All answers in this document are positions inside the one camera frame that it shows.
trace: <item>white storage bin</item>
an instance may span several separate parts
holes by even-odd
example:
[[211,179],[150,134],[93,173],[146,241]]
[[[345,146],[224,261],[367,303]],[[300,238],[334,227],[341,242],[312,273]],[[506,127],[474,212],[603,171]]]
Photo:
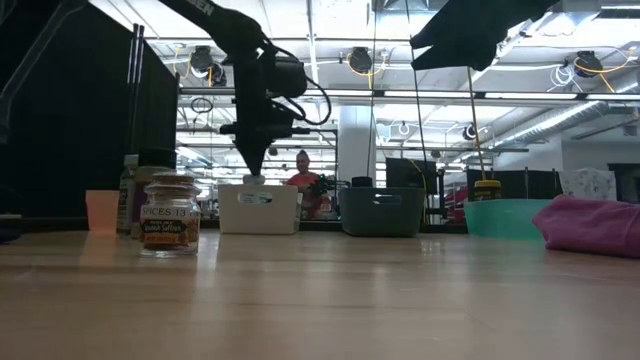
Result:
[[300,225],[295,186],[220,185],[220,233],[291,235]]

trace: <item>yellow lid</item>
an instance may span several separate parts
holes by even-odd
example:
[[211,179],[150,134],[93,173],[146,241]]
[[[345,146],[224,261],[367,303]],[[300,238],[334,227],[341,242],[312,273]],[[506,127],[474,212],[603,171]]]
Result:
[[488,188],[502,188],[502,184],[498,180],[478,180],[476,181],[477,188],[479,187],[488,187]]

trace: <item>gray storage bin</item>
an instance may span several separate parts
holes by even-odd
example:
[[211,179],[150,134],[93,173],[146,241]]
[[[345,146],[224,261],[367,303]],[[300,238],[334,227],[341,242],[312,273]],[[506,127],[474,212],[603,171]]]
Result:
[[349,188],[338,198],[342,229],[351,236],[414,237],[420,231],[423,189]]

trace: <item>monitor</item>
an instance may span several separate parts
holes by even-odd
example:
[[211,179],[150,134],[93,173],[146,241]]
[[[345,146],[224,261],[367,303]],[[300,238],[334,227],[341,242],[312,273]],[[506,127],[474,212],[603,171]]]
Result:
[[428,195],[438,193],[438,172],[436,163],[422,160],[387,158],[387,187],[410,187],[424,189],[427,182]]

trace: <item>person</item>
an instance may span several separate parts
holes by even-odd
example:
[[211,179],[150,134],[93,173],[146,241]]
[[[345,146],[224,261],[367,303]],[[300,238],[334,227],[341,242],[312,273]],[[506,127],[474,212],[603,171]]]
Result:
[[310,162],[307,152],[300,150],[296,156],[298,173],[287,180],[287,185],[297,186],[298,191],[302,193],[302,218],[309,220],[315,217],[316,212],[320,209],[320,205],[322,205],[322,198],[315,196],[310,189],[310,186],[320,178],[318,174],[309,171]]

